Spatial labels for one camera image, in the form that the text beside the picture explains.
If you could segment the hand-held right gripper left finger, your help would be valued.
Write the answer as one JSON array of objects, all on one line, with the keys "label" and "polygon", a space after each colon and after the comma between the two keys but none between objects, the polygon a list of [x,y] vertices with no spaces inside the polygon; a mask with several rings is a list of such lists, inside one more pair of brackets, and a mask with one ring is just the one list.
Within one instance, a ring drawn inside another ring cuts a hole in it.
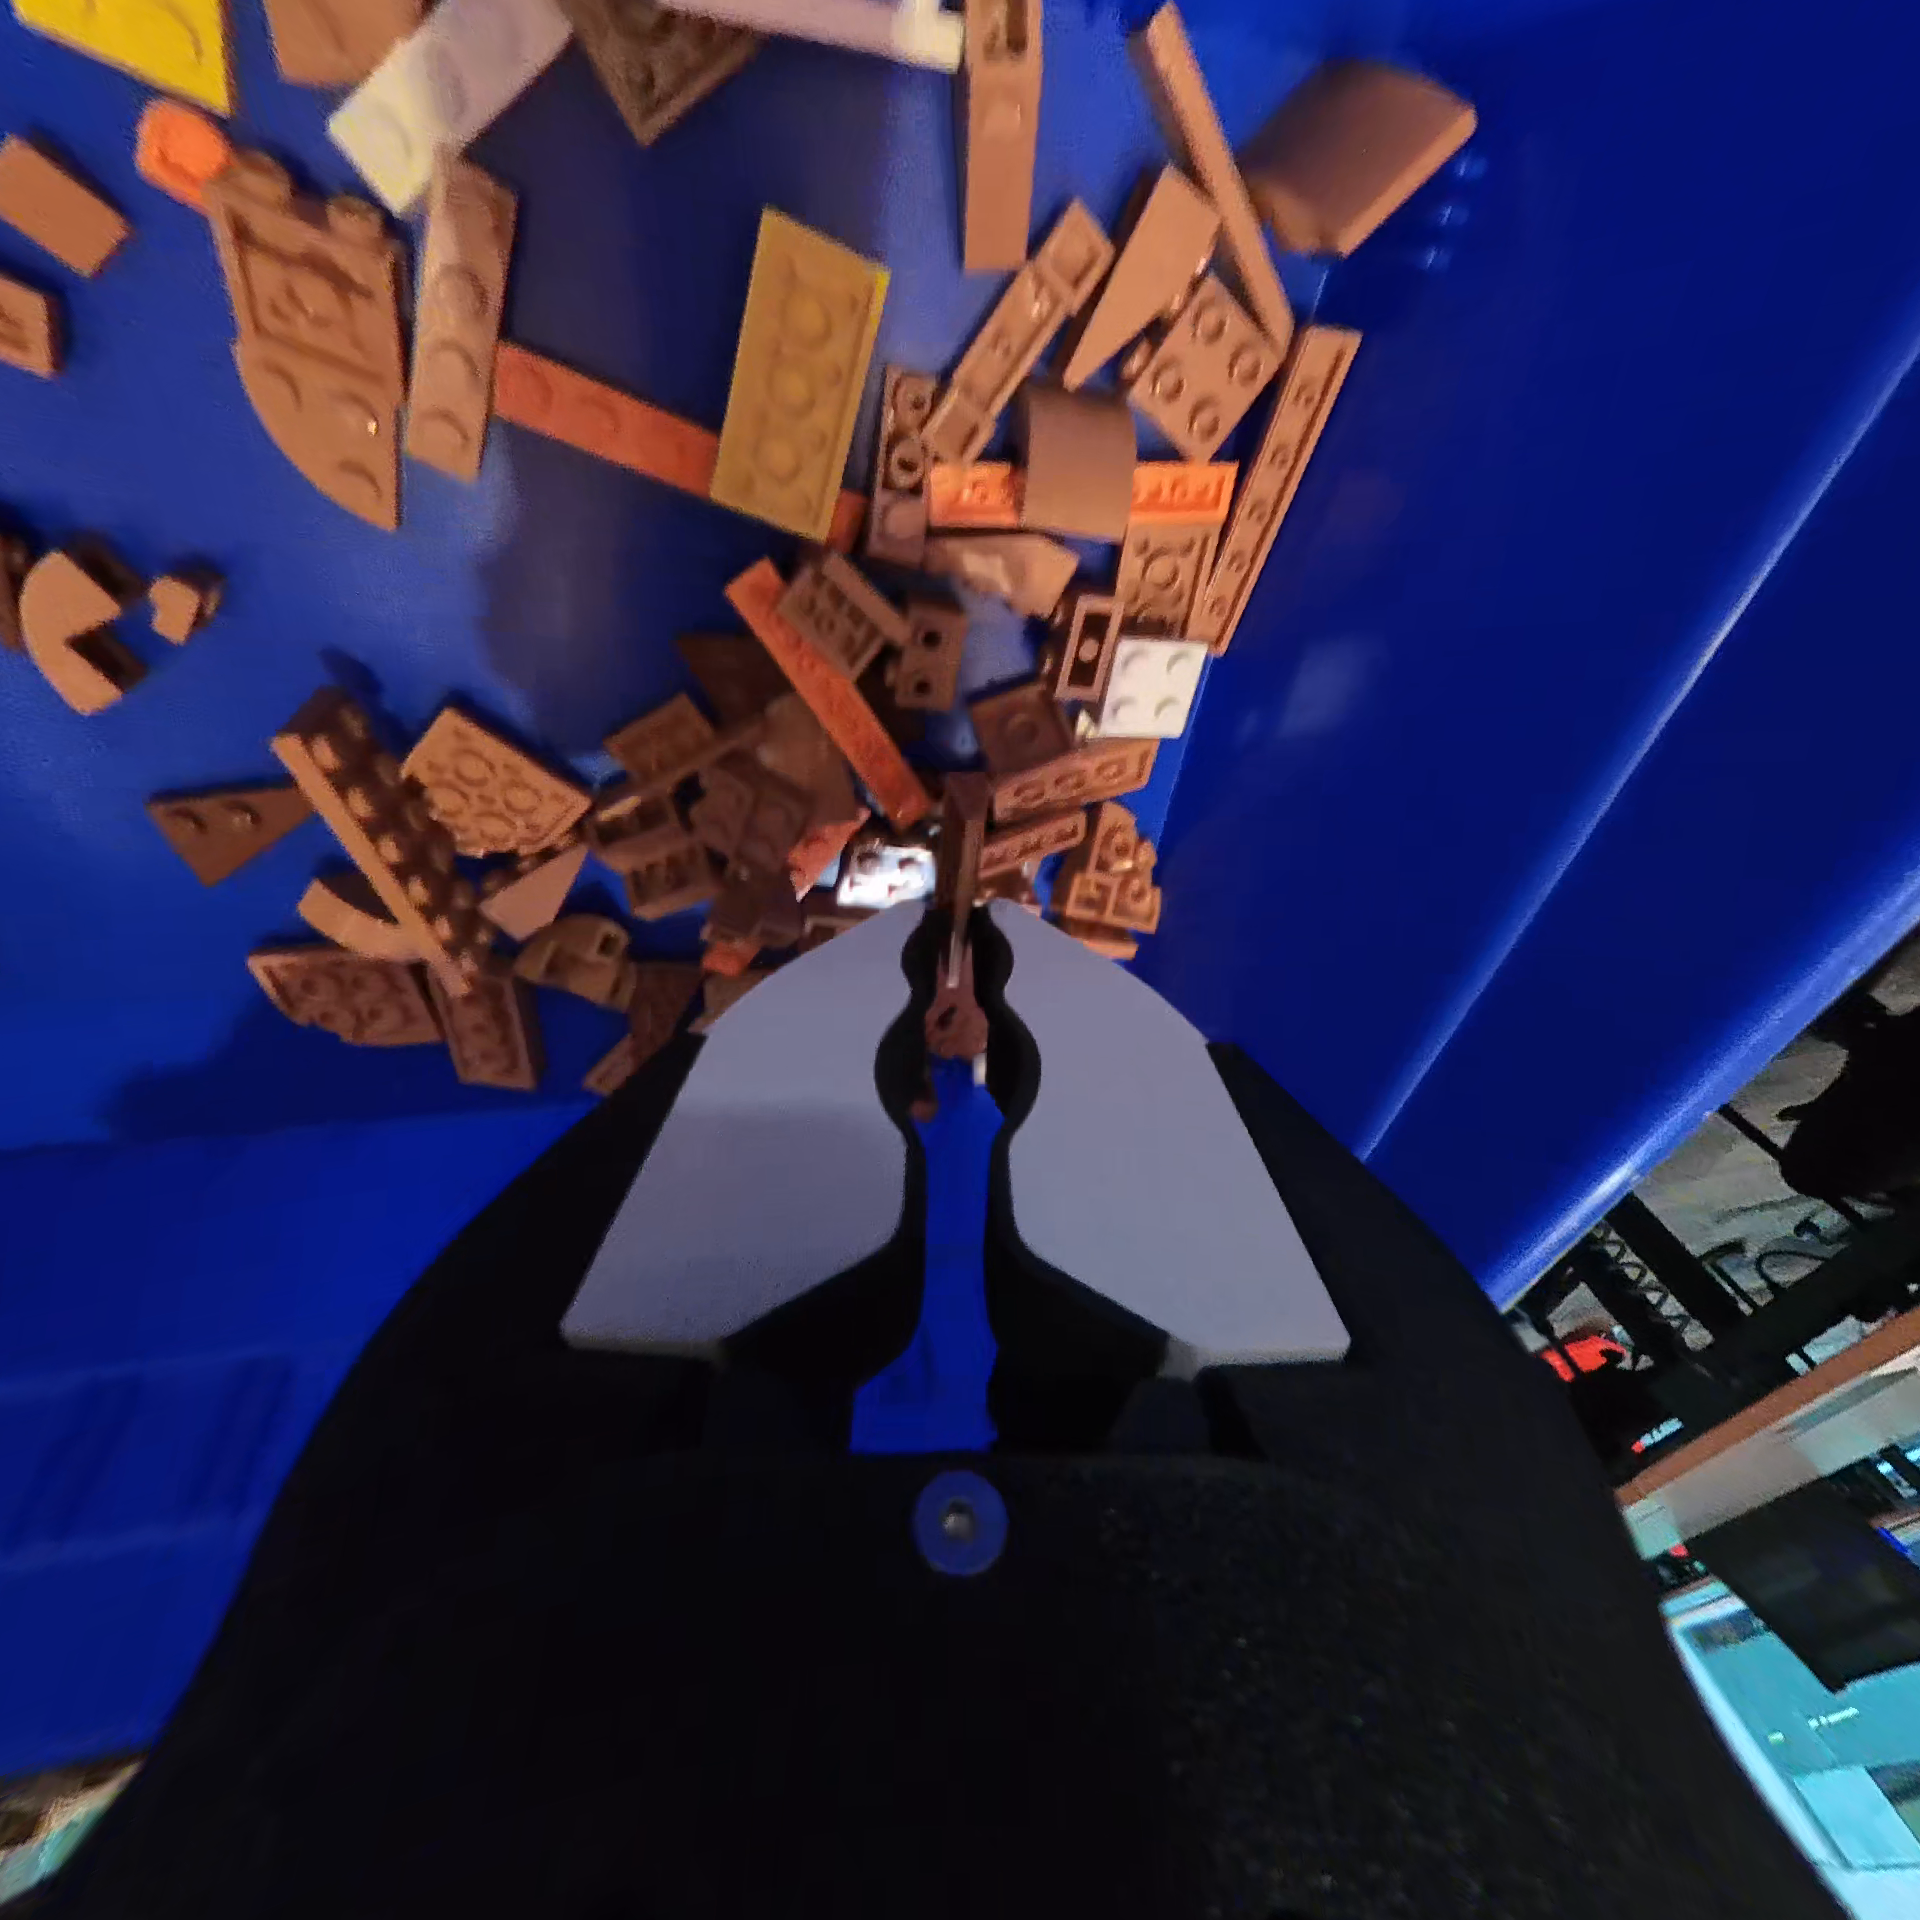
[{"label": "hand-held right gripper left finger", "polygon": [[899,904],[718,1014],[563,1317],[571,1349],[859,1388],[925,1307],[933,914]]}]

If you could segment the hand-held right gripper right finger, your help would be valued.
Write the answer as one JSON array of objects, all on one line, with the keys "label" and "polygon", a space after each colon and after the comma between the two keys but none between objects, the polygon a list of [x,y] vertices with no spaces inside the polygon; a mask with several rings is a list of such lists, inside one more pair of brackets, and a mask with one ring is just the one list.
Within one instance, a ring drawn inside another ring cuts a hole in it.
[{"label": "hand-held right gripper right finger", "polygon": [[1200,1026],[1045,916],[991,916],[1039,1048],[1008,1138],[1021,1250],[1159,1335],[1169,1377],[1341,1361],[1350,1327]]}]

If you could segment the thin brown lego bar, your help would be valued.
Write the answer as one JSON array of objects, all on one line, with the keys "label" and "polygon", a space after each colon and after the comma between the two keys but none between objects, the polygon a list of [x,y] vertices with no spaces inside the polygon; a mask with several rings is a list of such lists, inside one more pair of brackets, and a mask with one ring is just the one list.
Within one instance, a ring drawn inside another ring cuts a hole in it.
[{"label": "thin brown lego bar", "polygon": [[933,998],[925,1014],[925,1048],[933,1062],[978,1063],[991,1044],[991,1022],[974,980],[974,904],[980,859],[991,835],[993,779],[978,771],[943,784],[940,841],[931,912],[938,920]]}]

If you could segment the blue plastic parts bin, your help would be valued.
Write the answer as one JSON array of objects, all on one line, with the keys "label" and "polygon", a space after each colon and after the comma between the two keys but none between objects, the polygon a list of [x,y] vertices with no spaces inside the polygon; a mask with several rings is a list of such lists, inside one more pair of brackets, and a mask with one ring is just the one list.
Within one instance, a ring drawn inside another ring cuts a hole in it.
[{"label": "blue plastic parts bin", "polygon": [[[1354,370],[1163,756],[1141,973],[1508,1298],[1917,916],[1917,4],[1183,4],[1232,141],[1330,54],[1470,145],[1286,292]],[[146,818],[276,779],[328,683],[548,756],[683,685],[783,554],[503,426],[382,534],[229,362],[141,89],[4,9],[4,131],[130,223],[4,373],[4,518],[229,599],[106,715],[4,655],[4,1771],[157,1737],[280,1474],[424,1259],[589,1109],[618,1019],[543,995],[536,1094],[254,986],[319,821],[215,888]]]}]

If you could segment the pile of brown lego pieces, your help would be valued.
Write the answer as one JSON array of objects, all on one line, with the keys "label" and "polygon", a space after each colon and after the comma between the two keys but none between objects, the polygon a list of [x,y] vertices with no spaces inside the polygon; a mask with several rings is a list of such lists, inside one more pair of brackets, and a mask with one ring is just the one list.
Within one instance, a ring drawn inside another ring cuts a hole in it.
[{"label": "pile of brown lego pieces", "polygon": [[563,784],[685,687],[678,628],[799,534],[492,415],[516,342],[718,432],[769,205],[888,267],[845,478],[868,484],[882,362],[947,365],[1007,283],[957,263],[957,80],[769,38],[641,145],[571,32],[388,212],[290,83],[265,4],[229,4],[246,107],[214,207],[134,167],[128,75],[4,14],[4,136],[124,223],[100,271],[4,225],[56,308],[61,373],[4,373],[4,534],[61,554],[74,707],[4,653],[4,1150],[270,1127],[474,1098],[448,1063],[319,1063],[246,973],[308,940],[294,893],[350,869],[270,749],[328,685],[393,761],[444,707]]}]

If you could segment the orange long lego plate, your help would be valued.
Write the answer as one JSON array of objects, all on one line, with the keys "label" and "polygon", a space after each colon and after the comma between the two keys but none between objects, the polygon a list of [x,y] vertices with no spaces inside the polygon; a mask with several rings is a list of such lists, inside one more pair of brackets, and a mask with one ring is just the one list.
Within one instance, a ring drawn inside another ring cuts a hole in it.
[{"label": "orange long lego plate", "polygon": [[878,798],[884,818],[895,828],[916,828],[933,810],[929,786],[854,674],[782,613],[783,591],[787,582],[772,558],[747,563],[724,583],[733,609],[741,613],[773,665],[782,665],[854,773]]},{"label": "orange long lego plate", "polygon": [[[1221,525],[1235,501],[1238,463],[1152,459],[1134,474],[1126,518]],[[1068,534],[1054,518],[1027,514],[1027,465],[1008,459],[933,463],[925,484],[929,525],[933,533],[1047,533]]]},{"label": "orange long lego plate", "polygon": [[678,494],[721,499],[711,489],[715,432],[516,342],[497,345],[492,373],[497,416]]}]

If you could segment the white square lego plate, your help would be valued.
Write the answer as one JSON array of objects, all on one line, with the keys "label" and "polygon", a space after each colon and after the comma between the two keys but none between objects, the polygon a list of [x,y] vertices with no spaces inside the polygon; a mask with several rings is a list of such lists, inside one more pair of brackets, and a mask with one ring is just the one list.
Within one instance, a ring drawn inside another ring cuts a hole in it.
[{"label": "white square lego plate", "polygon": [[1092,723],[1093,739],[1183,739],[1206,679],[1206,638],[1122,633]]}]

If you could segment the yellow lego plate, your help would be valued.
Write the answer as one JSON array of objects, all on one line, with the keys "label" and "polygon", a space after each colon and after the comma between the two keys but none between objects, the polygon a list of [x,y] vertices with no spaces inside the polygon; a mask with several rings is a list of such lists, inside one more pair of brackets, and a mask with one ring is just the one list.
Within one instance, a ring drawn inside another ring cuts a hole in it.
[{"label": "yellow lego plate", "polygon": [[891,275],[769,205],[709,496],[826,543]]}]

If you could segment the brown curved lego slope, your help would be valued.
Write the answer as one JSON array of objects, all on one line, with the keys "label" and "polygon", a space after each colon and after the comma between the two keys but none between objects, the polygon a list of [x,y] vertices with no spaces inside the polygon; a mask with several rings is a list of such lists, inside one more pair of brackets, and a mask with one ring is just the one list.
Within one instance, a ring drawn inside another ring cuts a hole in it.
[{"label": "brown curved lego slope", "polygon": [[1337,59],[1238,145],[1238,168],[1282,250],[1350,259],[1475,125],[1475,107],[1428,75]]}]

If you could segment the white lego brick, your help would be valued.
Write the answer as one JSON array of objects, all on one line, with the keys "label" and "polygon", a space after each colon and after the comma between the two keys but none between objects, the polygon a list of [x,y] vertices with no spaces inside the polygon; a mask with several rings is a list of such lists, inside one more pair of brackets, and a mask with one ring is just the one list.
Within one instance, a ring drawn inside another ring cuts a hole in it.
[{"label": "white lego brick", "polygon": [[437,163],[490,131],[567,38],[559,4],[437,4],[334,109],[328,136],[405,216]]}]

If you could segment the white long lego plate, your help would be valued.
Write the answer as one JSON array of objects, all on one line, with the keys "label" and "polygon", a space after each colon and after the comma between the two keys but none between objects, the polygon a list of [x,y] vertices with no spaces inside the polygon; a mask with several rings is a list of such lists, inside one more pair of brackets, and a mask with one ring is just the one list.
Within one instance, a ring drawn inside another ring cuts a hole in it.
[{"label": "white long lego plate", "polygon": [[925,72],[954,75],[964,63],[967,21],[947,4],[665,4],[665,9]]}]

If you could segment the orange round lego tile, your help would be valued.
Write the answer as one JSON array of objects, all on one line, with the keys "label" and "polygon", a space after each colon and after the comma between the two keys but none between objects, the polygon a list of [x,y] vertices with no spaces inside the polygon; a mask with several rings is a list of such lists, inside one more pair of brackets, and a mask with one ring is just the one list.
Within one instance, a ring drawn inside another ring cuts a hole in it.
[{"label": "orange round lego tile", "polygon": [[153,94],[138,113],[134,167],[179,205],[205,207],[205,188],[232,167],[232,141],[203,109]]}]

